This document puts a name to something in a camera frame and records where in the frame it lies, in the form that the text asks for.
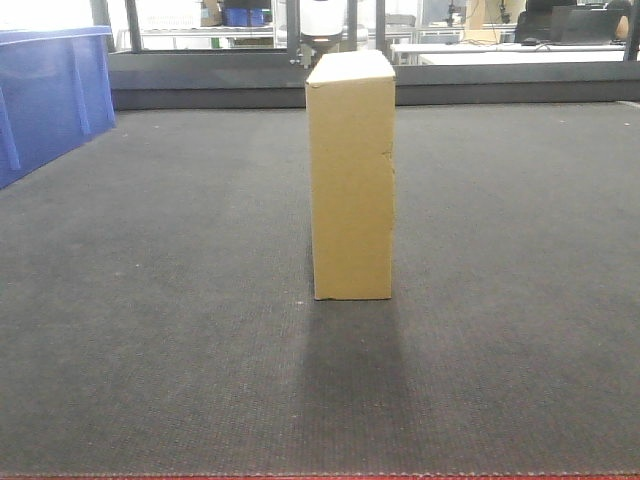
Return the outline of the white robot base unit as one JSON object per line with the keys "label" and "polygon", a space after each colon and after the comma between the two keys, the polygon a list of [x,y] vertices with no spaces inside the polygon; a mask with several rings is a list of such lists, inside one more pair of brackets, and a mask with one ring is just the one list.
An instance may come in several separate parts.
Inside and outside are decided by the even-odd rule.
{"label": "white robot base unit", "polygon": [[343,38],[347,2],[302,0],[299,2],[300,65],[308,69],[326,53],[336,53]]}

